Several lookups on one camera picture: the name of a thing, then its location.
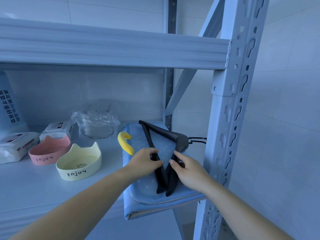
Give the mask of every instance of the clear plastic bag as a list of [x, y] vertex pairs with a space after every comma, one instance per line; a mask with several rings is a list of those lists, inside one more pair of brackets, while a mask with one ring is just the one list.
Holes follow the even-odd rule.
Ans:
[[118, 134], [118, 106], [109, 100], [98, 100], [74, 112], [71, 120], [79, 126], [79, 133], [90, 139], [116, 137]]

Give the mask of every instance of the hand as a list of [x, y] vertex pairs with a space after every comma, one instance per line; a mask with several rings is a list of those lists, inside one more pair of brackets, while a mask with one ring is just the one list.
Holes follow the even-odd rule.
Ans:
[[192, 157], [177, 151], [174, 151], [174, 154], [185, 164], [185, 168], [182, 168], [177, 162], [170, 159], [171, 167], [176, 171], [181, 182], [188, 188], [204, 194], [205, 190], [212, 184], [213, 179], [201, 164]]
[[159, 150], [155, 148], [143, 148], [131, 158], [125, 166], [134, 177], [134, 180], [144, 177], [152, 173], [163, 165], [163, 161], [152, 161], [150, 155], [157, 153]]

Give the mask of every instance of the paw print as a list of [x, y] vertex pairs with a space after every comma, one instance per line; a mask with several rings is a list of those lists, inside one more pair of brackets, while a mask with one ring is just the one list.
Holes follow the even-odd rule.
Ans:
[[83, 167], [85, 167], [85, 166], [86, 166], [85, 163], [80, 163], [79, 165], [77, 165], [78, 168], [83, 168]]

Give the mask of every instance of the black clothes hanger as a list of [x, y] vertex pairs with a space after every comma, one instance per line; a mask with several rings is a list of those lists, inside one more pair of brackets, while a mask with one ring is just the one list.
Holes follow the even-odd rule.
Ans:
[[[152, 130], [152, 131], [158, 133], [159, 135], [162, 135], [162, 136], [166, 137], [167, 139], [175, 142], [176, 143], [175, 150], [177, 152], [185, 151], [188, 148], [189, 144], [192, 144], [193, 142], [206, 143], [204, 141], [194, 141], [194, 140], [191, 140], [189, 142], [189, 139], [204, 139], [204, 140], [206, 140], [206, 138], [204, 138], [204, 137], [187, 137], [184, 134], [172, 132], [172, 131], [169, 131], [166, 129], [162, 129], [158, 126], [155, 126], [153, 124], [147, 123], [142, 120], [139, 120], [139, 124], [142, 126], [144, 134], [146, 135], [146, 140], [148, 141], [149, 147], [151, 147], [151, 148], [154, 148], [155, 146], [154, 146], [152, 139], [151, 139], [150, 130]], [[153, 160], [153, 161], [160, 160], [158, 153], [154, 153], [150, 157], [151, 157], [151, 160]], [[179, 159], [176, 157], [175, 154], [172, 154], [171, 159], [176, 161], [177, 163], [179, 163]], [[157, 194], [161, 194], [166, 191], [165, 195], [167, 197], [172, 195], [174, 193], [174, 190], [177, 187], [179, 178], [178, 178], [177, 173], [171, 167], [171, 165], [168, 164], [166, 170], [163, 166], [161, 166], [160, 168], [156, 169], [154, 171], [154, 173], [155, 173], [155, 177], [156, 177], [157, 183], [158, 183]]]

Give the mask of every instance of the pink cat bowl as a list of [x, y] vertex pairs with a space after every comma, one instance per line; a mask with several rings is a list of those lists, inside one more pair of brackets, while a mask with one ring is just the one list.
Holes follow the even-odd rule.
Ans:
[[71, 141], [66, 135], [62, 139], [53, 139], [46, 136], [40, 144], [29, 151], [29, 156], [35, 165], [48, 165], [56, 163], [71, 148]]

